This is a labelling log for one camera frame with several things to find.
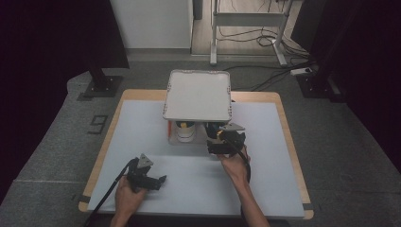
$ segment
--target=black panel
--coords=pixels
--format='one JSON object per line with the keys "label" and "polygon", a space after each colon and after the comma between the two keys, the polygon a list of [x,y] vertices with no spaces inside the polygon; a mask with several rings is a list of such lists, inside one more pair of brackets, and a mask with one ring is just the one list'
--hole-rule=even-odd
{"label": "black panel", "polygon": [[129,67],[109,0],[0,1],[0,200],[39,145],[67,94],[87,71]]}
{"label": "black panel", "polygon": [[365,2],[339,48],[347,103],[401,171],[399,4]]}
{"label": "black panel", "polygon": [[307,50],[317,62],[324,61],[360,0],[305,0],[291,39]]}

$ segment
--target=gray carpet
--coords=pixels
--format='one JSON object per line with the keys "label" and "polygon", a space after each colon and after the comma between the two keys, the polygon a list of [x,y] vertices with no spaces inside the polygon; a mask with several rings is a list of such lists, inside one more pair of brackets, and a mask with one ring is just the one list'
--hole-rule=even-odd
{"label": "gray carpet", "polygon": [[[71,79],[57,118],[0,207],[0,226],[83,223],[88,214],[78,210],[78,196],[124,90],[165,89],[173,69],[221,70],[244,64],[261,63],[222,61],[211,67],[207,61],[132,61],[131,69],[105,70],[106,75],[124,77],[116,97],[87,101],[78,97],[91,80],[89,74]],[[251,87],[268,79],[271,71],[229,70],[232,87]],[[401,176],[347,105],[303,98],[290,75],[275,79],[280,80],[265,91],[282,98],[315,217],[274,221],[272,226],[401,226]],[[104,129],[91,126],[94,117],[101,121],[105,115]],[[107,226],[109,218],[99,217],[96,226]],[[133,221],[140,226],[240,226],[238,219],[137,217]]]}

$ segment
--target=power strip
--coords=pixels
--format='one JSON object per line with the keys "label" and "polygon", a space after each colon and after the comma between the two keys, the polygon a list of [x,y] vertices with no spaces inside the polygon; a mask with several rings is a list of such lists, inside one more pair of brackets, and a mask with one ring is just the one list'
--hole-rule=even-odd
{"label": "power strip", "polygon": [[306,75],[312,73],[312,69],[309,67],[307,68],[301,68],[301,69],[293,69],[291,70],[290,74],[292,76],[301,76],[301,75]]}

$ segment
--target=wooden table edge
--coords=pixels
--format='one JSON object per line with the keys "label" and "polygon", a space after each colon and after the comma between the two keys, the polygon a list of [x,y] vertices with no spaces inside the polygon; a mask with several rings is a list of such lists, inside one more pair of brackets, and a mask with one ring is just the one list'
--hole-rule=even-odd
{"label": "wooden table edge", "polygon": [[[307,188],[305,184],[305,179],[303,172],[301,170],[301,165],[298,160],[298,155],[296,153],[294,143],[292,141],[292,136],[289,130],[286,114],[284,112],[284,107],[281,102],[281,98],[277,93],[264,93],[264,92],[232,92],[231,98],[234,101],[244,101],[244,102],[266,102],[266,99],[271,99],[276,104],[277,112],[280,117],[280,122],[283,128],[283,132],[286,138],[289,156],[291,158],[292,167],[295,173],[296,181],[298,184],[298,189],[301,193],[302,203],[309,204],[310,198],[307,193]],[[104,157],[109,148],[110,142],[113,137],[114,129],[116,127],[121,107],[124,100],[164,100],[166,99],[166,90],[141,90],[141,89],[128,89],[124,91],[120,101],[118,102],[118,106],[115,110],[112,122],[110,123],[110,127],[107,130],[106,137],[103,141],[102,147],[100,149],[99,154],[97,155],[95,165],[92,169],[91,175],[89,177],[88,183],[85,186],[83,191],[83,196],[90,197],[95,188],[96,181],[98,175],[100,174],[100,169],[103,166]],[[81,212],[88,211],[88,203],[79,202],[78,209]],[[314,216],[313,210],[305,210],[304,219],[311,219]]]}

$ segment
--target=white tray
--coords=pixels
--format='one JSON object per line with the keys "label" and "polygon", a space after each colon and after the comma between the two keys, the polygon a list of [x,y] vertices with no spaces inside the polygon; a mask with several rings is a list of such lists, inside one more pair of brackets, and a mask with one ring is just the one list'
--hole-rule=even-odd
{"label": "white tray", "polygon": [[222,71],[173,70],[163,118],[172,121],[231,120],[230,75]]}

